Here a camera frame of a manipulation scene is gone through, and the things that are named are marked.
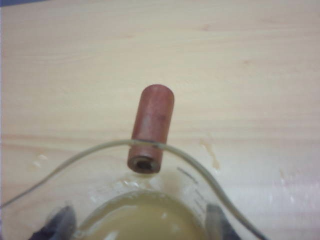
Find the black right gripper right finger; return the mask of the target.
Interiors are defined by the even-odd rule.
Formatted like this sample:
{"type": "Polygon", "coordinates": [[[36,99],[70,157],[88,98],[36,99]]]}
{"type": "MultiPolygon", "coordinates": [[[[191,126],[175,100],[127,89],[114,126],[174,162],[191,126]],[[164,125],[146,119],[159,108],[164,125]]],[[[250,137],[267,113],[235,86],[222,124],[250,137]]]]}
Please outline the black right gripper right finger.
{"type": "Polygon", "coordinates": [[[209,240],[223,240],[223,220],[224,213],[222,209],[215,204],[206,206],[206,232],[209,240]]]}

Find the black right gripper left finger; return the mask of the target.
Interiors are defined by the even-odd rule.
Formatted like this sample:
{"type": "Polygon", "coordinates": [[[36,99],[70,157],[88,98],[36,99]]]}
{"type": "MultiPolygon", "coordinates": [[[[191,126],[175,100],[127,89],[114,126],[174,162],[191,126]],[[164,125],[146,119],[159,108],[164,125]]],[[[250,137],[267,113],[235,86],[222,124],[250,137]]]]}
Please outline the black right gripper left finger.
{"type": "Polygon", "coordinates": [[[76,230],[76,213],[72,206],[61,208],[30,240],[70,240],[76,230]]]}

